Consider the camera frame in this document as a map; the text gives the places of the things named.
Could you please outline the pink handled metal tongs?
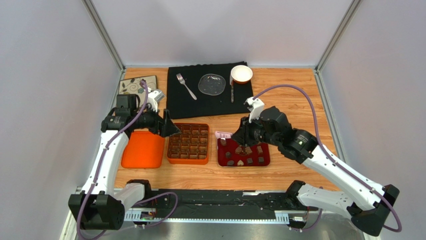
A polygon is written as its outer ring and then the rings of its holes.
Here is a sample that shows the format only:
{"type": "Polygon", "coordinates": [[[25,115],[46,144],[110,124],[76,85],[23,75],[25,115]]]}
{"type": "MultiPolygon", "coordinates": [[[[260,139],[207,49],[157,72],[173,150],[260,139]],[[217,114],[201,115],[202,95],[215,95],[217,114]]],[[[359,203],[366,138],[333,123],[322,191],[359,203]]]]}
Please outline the pink handled metal tongs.
{"type": "Polygon", "coordinates": [[[214,135],[217,139],[230,139],[233,134],[230,132],[215,131],[214,135]]]}

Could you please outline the orange chocolate box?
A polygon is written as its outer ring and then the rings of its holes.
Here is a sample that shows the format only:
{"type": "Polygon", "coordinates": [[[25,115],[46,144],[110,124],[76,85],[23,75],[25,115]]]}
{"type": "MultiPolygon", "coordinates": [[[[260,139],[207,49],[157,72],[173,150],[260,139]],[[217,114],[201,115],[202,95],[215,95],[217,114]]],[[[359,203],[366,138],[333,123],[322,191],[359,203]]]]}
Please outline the orange chocolate box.
{"type": "Polygon", "coordinates": [[[171,164],[206,165],[209,162],[210,128],[205,123],[176,123],[179,134],[168,140],[166,157],[171,164]]]}

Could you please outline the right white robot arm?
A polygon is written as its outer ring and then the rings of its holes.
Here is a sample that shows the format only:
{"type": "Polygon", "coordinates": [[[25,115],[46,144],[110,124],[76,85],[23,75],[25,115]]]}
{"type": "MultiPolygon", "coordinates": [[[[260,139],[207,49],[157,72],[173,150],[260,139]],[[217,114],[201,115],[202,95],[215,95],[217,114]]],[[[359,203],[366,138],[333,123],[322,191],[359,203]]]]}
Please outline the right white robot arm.
{"type": "Polygon", "coordinates": [[[263,110],[257,119],[242,117],[231,138],[245,147],[259,143],[276,146],[285,158],[316,171],[339,188],[330,191],[295,180],[286,192],[303,206],[339,214],[374,237],[386,227],[385,222],[393,212],[400,190],[356,172],[319,143],[314,135],[293,128],[287,116],[276,107],[263,110]]]}

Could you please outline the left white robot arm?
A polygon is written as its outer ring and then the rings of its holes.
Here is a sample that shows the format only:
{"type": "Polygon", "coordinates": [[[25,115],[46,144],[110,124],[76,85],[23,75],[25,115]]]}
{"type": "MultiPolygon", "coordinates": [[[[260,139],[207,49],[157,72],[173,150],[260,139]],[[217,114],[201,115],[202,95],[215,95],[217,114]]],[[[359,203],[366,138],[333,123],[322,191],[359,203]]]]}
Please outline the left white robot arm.
{"type": "Polygon", "coordinates": [[[158,89],[143,99],[137,94],[117,95],[116,106],[101,122],[100,147],[89,177],[80,193],[68,200],[78,230],[119,230],[126,212],[151,190],[147,180],[130,180],[115,192],[114,182],[134,130],[147,129],[162,138],[180,133],[167,109],[159,115],[158,103],[164,97],[158,89]]]}

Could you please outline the square milk chocolate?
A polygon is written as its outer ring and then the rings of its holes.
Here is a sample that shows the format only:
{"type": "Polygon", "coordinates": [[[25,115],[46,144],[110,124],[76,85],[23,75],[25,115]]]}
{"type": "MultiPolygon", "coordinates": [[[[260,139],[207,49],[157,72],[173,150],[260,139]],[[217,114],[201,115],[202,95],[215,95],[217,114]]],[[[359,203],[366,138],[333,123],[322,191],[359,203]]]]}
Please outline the square milk chocolate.
{"type": "Polygon", "coordinates": [[[247,147],[245,147],[245,148],[244,148],[244,152],[245,152],[245,154],[246,154],[247,156],[249,156],[249,155],[252,155],[252,154],[253,154],[253,151],[252,151],[251,147],[249,147],[249,146],[247,146],[247,147]]]}

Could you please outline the rectangular milk chocolate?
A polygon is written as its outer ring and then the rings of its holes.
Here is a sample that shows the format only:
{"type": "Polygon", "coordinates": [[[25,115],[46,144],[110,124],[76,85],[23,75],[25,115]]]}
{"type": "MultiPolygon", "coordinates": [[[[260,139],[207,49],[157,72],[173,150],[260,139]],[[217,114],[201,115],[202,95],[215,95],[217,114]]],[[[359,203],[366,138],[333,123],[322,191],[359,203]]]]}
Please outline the rectangular milk chocolate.
{"type": "Polygon", "coordinates": [[[258,155],[262,155],[262,154],[264,153],[261,145],[258,145],[258,146],[256,147],[256,151],[257,151],[257,154],[258,154],[258,155]]]}

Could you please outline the red lacquer tray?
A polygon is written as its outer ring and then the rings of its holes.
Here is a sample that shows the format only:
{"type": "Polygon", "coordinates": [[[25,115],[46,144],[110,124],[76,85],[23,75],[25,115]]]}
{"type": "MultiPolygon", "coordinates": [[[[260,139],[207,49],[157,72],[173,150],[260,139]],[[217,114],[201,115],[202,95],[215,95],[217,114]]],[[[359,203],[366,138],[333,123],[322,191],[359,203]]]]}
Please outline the red lacquer tray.
{"type": "Polygon", "coordinates": [[[226,146],[222,146],[220,143],[220,139],[217,139],[217,163],[221,167],[266,167],[270,165],[271,155],[269,151],[269,147],[266,143],[260,143],[253,146],[250,146],[253,153],[251,155],[246,155],[244,150],[246,146],[240,146],[231,138],[225,139],[227,142],[226,146]],[[259,155],[257,153],[257,146],[261,145],[263,154],[259,155]],[[235,149],[237,147],[242,148],[242,152],[240,154],[235,154],[235,149]],[[231,158],[226,158],[226,152],[231,153],[231,158]],[[227,166],[228,161],[234,161],[233,166],[227,166]]]}

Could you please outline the orange tin lid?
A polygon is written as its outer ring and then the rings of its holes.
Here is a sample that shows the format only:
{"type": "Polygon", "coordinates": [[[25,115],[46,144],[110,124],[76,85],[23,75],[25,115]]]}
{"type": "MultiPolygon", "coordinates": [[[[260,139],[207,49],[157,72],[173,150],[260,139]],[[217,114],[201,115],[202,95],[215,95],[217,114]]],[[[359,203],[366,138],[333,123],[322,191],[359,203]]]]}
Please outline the orange tin lid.
{"type": "Polygon", "coordinates": [[[157,169],[162,165],[165,139],[149,131],[135,131],[124,149],[121,166],[126,169],[157,169]]]}

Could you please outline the black cloth mat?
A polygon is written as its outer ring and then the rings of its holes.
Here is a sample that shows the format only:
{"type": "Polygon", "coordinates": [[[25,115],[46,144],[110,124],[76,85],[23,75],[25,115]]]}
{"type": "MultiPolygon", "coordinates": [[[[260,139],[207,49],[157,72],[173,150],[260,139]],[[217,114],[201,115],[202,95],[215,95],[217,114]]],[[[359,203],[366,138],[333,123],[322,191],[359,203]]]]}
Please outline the black cloth mat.
{"type": "Polygon", "coordinates": [[[166,109],[173,120],[218,115],[245,114],[249,110],[244,105],[247,98],[253,97],[252,83],[234,84],[234,102],[231,103],[231,86],[226,85],[222,94],[211,96],[198,89],[200,78],[206,74],[216,74],[230,80],[231,69],[238,65],[247,66],[245,61],[226,64],[197,64],[170,67],[167,72],[166,109]],[[186,85],[195,94],[194,100],[187,89],[179,83],[181,74],[186,85]]]}

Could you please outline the silver fork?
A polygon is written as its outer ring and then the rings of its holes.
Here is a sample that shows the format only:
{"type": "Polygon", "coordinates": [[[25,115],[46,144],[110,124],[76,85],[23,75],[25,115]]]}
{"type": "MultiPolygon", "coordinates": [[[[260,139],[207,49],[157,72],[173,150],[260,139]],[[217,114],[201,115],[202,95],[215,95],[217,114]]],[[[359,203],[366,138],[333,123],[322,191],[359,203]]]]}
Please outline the silver fork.
{"type": "Polygon", "coordinates": [[[190,96],[192,97],[192,99],[193,100],[197,100],[197,97],[196,97],[196,95],[191,91],[191,89],[186,85],[186,82],[185,82],[185,79],[183,78],[183,76],[180,74],[180,73],[178,73],[177,75],[176,75],[176,78],[177,78],[177,80],[179,81],[179,83],[181,84],[181,85],[183,85],[185,88],[186,88],[186,90],[188,91],[188,93],[190,94],[190,96]]]}

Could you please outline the floral square plate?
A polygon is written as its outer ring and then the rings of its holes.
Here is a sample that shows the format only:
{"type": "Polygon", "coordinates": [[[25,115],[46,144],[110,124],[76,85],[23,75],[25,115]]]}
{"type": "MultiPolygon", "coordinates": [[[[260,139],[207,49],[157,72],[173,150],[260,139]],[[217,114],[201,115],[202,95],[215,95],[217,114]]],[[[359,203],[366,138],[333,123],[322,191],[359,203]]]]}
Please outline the floral square plate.
{"type": "Polygon", "coordinates": [[[145,81],[148,88],[155,90],[158,87],[156,75],[140,76],[129,79],[124,79],[119,82],[118,93],[120,95],[135,94],[142,100],[145,98],[145,89],[140,85],[141,81],[145,81]]]}

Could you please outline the clear glass plate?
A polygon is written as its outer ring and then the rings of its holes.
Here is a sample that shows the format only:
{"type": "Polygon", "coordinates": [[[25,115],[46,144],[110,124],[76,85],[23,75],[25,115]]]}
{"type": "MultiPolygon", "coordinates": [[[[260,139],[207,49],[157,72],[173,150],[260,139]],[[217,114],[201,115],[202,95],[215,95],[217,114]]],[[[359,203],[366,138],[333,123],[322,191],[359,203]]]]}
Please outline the clear glass plate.
{"type": "Polygon", "coordinates": [[[198,90],[205,95],[218,96],[224,92],[226,80],[218,74],[205,74],[198,82],[198,90]]]}

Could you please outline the white orange bowl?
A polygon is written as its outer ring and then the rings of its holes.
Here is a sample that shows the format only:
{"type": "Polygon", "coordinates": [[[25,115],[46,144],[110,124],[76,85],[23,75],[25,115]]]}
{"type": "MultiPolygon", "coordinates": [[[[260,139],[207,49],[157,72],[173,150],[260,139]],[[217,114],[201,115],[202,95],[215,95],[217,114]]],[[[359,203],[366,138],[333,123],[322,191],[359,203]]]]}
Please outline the white orange bowl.
{"type": "Polygon", "coordinates": [[[230,71],[230,84],[246,84],[253,77],[253,71],[246,65],[234,66],[230,71]]]}

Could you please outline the dark handled knife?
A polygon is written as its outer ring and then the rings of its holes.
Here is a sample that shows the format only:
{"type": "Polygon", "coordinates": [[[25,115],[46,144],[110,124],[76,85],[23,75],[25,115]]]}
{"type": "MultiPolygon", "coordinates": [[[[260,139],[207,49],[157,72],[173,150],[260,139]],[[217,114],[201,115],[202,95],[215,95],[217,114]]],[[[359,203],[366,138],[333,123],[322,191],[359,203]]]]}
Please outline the dark handled knife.
{"type": "Polygon", "coordinates": [[[230,85],[230,101],[231,103],[234,103],[234,84],[231,83],[230,85]]]}

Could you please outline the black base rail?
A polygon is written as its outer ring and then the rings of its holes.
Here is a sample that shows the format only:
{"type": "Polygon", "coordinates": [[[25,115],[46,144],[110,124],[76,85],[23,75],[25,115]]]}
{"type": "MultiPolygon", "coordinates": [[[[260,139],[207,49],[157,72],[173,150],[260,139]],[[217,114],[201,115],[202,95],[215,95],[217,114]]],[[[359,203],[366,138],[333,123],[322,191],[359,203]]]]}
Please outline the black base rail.
{"type": "Polygon", "coordinates": [[[154,198],[128,210],[124,219],[135,223],[288,223],[290,217],[304,221],[316,207],[303,206],[285,191],[257,190],[153,190],[154,198]]]}

